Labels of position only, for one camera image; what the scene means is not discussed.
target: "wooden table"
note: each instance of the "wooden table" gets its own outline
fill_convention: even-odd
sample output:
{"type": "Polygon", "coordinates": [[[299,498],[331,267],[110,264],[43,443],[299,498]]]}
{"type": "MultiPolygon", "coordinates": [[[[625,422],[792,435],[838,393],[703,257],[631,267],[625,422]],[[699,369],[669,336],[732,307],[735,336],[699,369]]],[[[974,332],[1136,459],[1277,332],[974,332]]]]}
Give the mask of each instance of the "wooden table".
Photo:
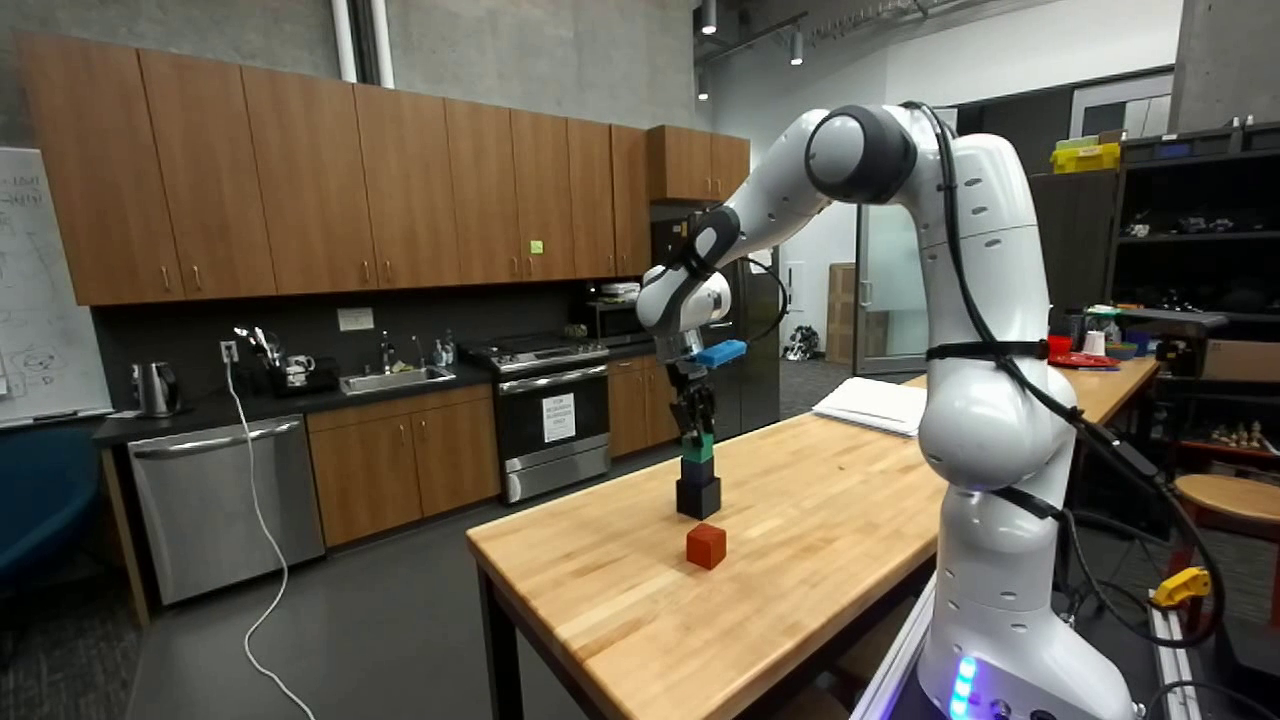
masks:
{"type": "MultiPolygon", "coordinates": [[[[1069,372],[1108,422],[1154,372],[1069,372]]],[[[943,479],[915,439],[792,416],[715,449],[728,560],[685,560],[677,459],[472,528],[491,713],[520,718],[514,624],[599,718],[735,718],[930,560],[943,479]]]]}

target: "pipe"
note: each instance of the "pipe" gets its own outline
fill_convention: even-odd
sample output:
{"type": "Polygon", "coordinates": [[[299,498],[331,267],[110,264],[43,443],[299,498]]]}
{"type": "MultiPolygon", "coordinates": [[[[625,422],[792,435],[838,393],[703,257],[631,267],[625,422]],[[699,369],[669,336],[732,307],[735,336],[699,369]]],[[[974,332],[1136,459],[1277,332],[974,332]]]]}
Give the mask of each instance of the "pipe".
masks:
{"type": "Polygon", "coordinates": [[[350,47],[350,10],[349,0],[331,0],[331,41],[336,41],[336,71],[357,85],[357,47],[350,47]]]}
{"type": "Polygon", "coordinates": [[[374,82],[383,88],[394,88],[389,0],[371,0],[371,47],[374,47],[374,82]]]}

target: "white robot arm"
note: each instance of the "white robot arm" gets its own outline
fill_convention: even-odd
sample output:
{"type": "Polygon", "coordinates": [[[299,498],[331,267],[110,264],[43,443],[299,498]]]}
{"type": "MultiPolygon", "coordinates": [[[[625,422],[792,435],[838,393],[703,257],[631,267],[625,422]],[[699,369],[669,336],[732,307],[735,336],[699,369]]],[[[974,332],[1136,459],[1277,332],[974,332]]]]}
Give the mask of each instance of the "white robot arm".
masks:
{"type": "Polygon", "coordinates": [[[920,690],[957,718],[974,667],[979,696],[959,696],[979,705],[970,718],[1131,718],[1115,665],[1053,611],[1056,524],[1002,498],[1062,503],[1072,426],[1047,405],[1072,410],[1072,383],[1044,364],[1035,209],[998,136],[950,140],[925,107],[803,114],[723,209],[689,219],[689,249],[642,274],[634,314],[677,387],[732,356],[699,345],[732,307],[715,267],[782,246],[830,200],[903,203],[920,240],[930,341],[920,449],[950,483],[920,690]]]}

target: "stainless steel oven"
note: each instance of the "stainless steel oven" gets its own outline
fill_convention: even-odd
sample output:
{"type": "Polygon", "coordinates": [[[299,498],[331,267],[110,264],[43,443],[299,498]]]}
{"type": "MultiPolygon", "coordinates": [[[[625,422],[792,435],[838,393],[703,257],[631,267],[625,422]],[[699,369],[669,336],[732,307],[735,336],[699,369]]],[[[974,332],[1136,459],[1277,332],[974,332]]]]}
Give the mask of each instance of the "stainless steel oven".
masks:
{"type": "Polygon", "coordinates": [[[491,341],[465,347],[497,383],[497,452],[507,503],[607,472],[607,347],[491,341]]]}

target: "paper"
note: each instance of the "paper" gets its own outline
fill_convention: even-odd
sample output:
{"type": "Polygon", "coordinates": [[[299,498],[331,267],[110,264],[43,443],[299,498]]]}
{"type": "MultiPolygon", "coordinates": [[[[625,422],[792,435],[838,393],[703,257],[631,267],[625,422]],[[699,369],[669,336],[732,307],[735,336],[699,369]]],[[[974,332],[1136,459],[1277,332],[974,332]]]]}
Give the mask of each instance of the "paper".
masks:
{"type": "Polygon", "coordinates": [[[543,443],[574,435],[574,405],[570,393],[543,398],[543,443]]]}
{"type": "Polygon", "coordinates": [[[849,376],[830,398],[810,405],[817,416],[915,435],[925,416],[925,387],[849,376]]]}

